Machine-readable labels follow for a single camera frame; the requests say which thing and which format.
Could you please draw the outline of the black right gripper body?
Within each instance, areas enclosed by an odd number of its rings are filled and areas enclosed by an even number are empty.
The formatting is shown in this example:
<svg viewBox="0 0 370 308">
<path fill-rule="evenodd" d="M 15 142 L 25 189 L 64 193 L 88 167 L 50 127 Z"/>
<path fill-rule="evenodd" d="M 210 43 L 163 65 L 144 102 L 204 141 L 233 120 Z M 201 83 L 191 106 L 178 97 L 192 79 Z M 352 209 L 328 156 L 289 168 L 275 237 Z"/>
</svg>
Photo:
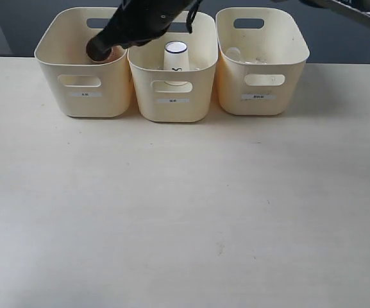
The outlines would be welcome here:
<svg viewBox="0 0 370 308">
<path fill-rule="evenodd" d="M 128 49 L 144 46 L 164 35 L 171 24 L 186 8 L 189 9 L 185 27 L 192 33 L 192 23 L 200 1 L 188 0 L 133 0 L 122 1 L 106 26 L 88 42 L 106 51 L 115 46 Z"/>
</svg>

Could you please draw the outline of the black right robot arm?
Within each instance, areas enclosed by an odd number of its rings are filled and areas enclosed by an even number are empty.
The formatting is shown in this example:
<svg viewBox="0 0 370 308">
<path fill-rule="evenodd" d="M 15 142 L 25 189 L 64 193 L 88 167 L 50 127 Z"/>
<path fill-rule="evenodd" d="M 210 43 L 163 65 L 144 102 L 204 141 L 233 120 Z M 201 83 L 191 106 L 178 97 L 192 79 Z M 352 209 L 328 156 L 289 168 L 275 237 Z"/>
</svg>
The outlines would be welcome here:
<svg viewBox="0 0 370 308">
<path fill-rule="evenodd" d="M 302 1 L 303 4 L 327 9 L 370 29 L 370 1 Z M 186 9 L 185 27 L 192 33 L 201 1 L 122 1 L 106 26 L 86 45 L 87 56 L 95 62 L 105 61 L 112 48 L 144 46 L 164 35 L 175 18 Z"/>
</svg>

